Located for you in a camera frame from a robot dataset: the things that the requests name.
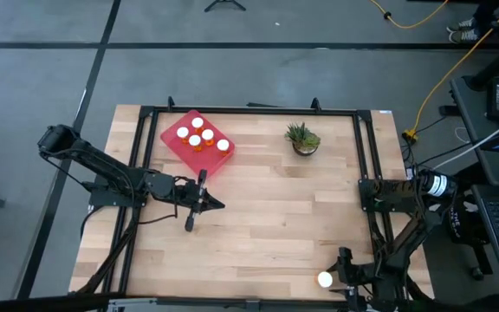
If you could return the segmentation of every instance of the white cable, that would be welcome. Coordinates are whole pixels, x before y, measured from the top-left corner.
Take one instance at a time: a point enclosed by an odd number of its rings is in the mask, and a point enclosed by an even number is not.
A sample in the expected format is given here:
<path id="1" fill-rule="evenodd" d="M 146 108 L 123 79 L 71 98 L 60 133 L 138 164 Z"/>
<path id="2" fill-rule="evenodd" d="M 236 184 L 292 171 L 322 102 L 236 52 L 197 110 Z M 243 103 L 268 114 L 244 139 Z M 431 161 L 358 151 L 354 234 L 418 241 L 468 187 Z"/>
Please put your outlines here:
<path id="1" fill-rule="evenodd" d="M 462 141 L 462 142 L 463 142 L 463 143 L 465 143 L 465 144 L 470 143 L 471 141 L 469 141 L 469 140 L 464 140 L 464 139 L 462 139 L 462 138 L 459 136 L 459 134 L 457 134 L 457 130 L 461 130 L 461 129 L 463 129 L 463 130 L 467 130 L 467 129 L 465 129 L 465 127 L 457 127 L 457 128 L 455 128 L 455 129 L 454 129 L 454 134 L 456 135 L 456 138 L 457 138 L 458 140 Z"/>
<path id="2" fill-rule="evenodd" d="M 486 137 L 484 140 L 482 140 L 482 141 L 480 141 L 480 142 L 476 143 L 474 146 L 471 146 L 469 149 L 467 149 L 467 150 L 466 150 L 466 151 L 464 151 L 463 153 L 460 153 L 459 155 L 454 156 L 454 157 L 452 157 L 452 158 L 450 158 L 450 159 L 446 160 L 446 161 L 445 161 L 445 162 L 443 162 L 442 164 L 435 166 L 434 168 L 432 168 L 432 170 L 437 170 L 437 169 L 438 169 L 438 168 L 440 168 L 441 166 L 444 166 L 444 165 L 446 165 L 446 164 L 448 164 L 448 163 L 450 163 L 450 162 L 452 162 L 452 161 L 454 161 L 454 160 L 456 160 L 456 159 L 458 159 L 458 158 L 460 158 L 460 157 L 464 156 L 466 153 L 468 153 L 468 152 L 470 152 L 470 151 L 474 150 L 475 148 L 477 148 L 477 147 L 481 146 L 482 144 L 484 144 L 484 142 L 486 142 L 486 141 L 488 141 L 488 140 L 492 139 L 492 138 L 493 138 L 495 135 L 497 135 L 497 134 L 499 134 L 499 129 L 498 129 L 498 130 L 496 130 L 496 131 L 494 131 L 494 133 L 493 133 L 493 134 L 489 135 L 489 136 L 488 136 L 488 137 Z"/>

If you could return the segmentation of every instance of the floor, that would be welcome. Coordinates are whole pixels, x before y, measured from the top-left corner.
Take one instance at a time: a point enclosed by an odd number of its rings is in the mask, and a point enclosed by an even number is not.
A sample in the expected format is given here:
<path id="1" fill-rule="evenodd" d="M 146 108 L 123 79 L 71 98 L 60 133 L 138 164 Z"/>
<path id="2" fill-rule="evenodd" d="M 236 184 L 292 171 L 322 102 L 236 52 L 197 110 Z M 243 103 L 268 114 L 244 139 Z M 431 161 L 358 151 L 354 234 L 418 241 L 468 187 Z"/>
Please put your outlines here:
<path id="1" fill-rule="evenodd" d="M 36 142 L 46 126 L 72 124 L 82 99 L 89 105 L 82 136 L 97 147 L 105 144 L 116 104 L 164 104 L 169 95 L 178 105 L 206 106 L 243 106 L 253 101 L 307 107 L 318 97 L 323 107 L 390 109 L 403 131 L 412 126 L 431 88 L 465 52 L 101 49 L 98 53 L 73 49 L 67 42 L 103 38 L 104 43 L 444 43 L 446 24 L 469 18 L 475 9 L 473 4 L 449 4 L 422 27 L 402 30 L 387 23 L 366 0 L 240 0 L 246 12 L 227 3 L 206 14 L 203 9 L 211 0 L 115 2 L 120 3 L 118 15 L 107 32 L 110 36 L 104 36 L 113 0 L 0 0 L 0 42 L 56 42 L 59 48 L 0 49 L 0 197 L 7 200 L 0 209 L 0 300 L 15 295 L 55 176 L 55 169 L 37 155 Z M 405 0 L 382 4 L 403 24 L 416 22 L 439 5 Z M 494 51 L 477 51 L 452 76 L 475 73 L 495 56 Z M 438 119 L 437 106 L 450 104 L 448 89 L 444 83 L 432 97 L 422 125 Z M 459 119 L 448 119 L 425 131 L 414 147 L 416 159 L 460 145 L 454 132 L 462 126 Z M 470 163 L 471 157 L 448 166 L 448 172 Z M 71 173 L 93 178 L 74 165 Z M 67 182 L 32 296 L 66 294 L 87 199 L 78 185 Z M 468 278 L 472 252 L 449 244 L 443 231 L 430 237 L 425 248 L 440 301 L 460 303 L 499 293 L 497 272 L 483 282 Z"/>

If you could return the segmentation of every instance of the desk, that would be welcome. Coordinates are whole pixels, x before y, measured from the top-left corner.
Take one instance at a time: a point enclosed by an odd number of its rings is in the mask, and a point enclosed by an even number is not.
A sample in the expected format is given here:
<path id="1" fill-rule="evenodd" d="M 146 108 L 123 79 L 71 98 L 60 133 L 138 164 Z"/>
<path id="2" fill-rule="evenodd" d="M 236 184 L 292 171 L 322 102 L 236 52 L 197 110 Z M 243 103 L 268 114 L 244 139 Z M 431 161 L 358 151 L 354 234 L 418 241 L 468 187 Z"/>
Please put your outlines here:
<path id="1" fill-rule="evenodd" d="M 125 163 L 139 110 L 140 106 L 119 105 L 113 117 L 105 152 Z M 314 278 L 336 261 L 341 246 L 353 250 L 355 263 L 373 260 L 366 214 L 360 208 L 360 166 L 352 118 L 202 114 L 237 146 L 233 157 L 207 184 L 226 208 L 197 216 L 190 233 L 184 230 L 188 210 L 181 207 L 178 219 L 141 225 L 126 294 L 344 300 L 342 295 L 321 289 Z M 181 116 L 159 113 L 150 167 L 195 178 L 159 139 Z M 404 179 L 392 113 L 373 111 L 372 117 L 384 179 Z M 287 124 L 294 121 L 305 121 L 321 137 L 321 146 L 313 156 L 296 155 L 283 138 Z M 146 145 L 147 128 L 140 146 Z M 367 147 L 366 135 L 363 138 Z M 373 168 L 369 156 L 367 163 Z M 171 211 L 171 205 L 150 200 L 140 219 L 158 218 Z M 409 219 L 399 213 L 391 217 L 394 234 Z M 88 220 L 70 290 L 83 286 L 107 256 L 116 218 L 117 208 L 108 207 Z M 422 247 L 412 256 L 410 276 L 432 296 Z M 115 269 L 112 290 L 117 289 L 119 278 L 120 270 Z"/>
<path id="2" fill-rule="evenodd" d="M 478 142 L 499 128 L 498 123 L 484 116 L 487 102 L 485 91 L 477 92 L 470 89 L 463 78 L 452 80 L 450 85 L 471 140 Z M 480 148 L 475 152 L 479 162 L 472 165 L 469 171 L 484 172 L 489 184 L 499 186 L 499 153 L 486 152 Z"/>

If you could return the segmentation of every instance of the succulent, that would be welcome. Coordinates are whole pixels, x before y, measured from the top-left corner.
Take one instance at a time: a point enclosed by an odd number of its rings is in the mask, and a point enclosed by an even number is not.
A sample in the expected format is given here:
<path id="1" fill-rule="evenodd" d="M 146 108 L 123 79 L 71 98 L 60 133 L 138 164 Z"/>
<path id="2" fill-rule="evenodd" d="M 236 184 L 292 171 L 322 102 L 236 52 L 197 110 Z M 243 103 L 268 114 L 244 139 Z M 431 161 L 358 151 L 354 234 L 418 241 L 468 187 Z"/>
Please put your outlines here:
<path id="1" fill-rule="evenodd" d="M 301 126 L 295 123 L 288 125 L 288 131 L 284 137 L 291 140 L 295 148 L 302 152 L 311 152 L 321 143 L 321 138 L 309 131 L 305 127 L 305 122 L 302 122 Z"/>

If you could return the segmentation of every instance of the potted plant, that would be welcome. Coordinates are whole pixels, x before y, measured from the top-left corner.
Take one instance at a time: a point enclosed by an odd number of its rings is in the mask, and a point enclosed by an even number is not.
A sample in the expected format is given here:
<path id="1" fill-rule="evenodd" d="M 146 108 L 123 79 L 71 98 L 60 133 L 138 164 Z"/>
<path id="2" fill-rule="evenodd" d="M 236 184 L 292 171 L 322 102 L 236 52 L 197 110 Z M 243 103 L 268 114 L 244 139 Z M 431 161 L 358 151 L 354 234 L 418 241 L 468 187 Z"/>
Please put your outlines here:
<path id="1" fill-rule="evenodd" d="M 295 153 L 301 156 L 309 156 L 315 153 L 321 143 L 321 138 L 309 131 L 305 127 L 305 122 L 302 122 L 301 126 L 295 123 L 290 124 L 284 137 L 292 141 Z"/>

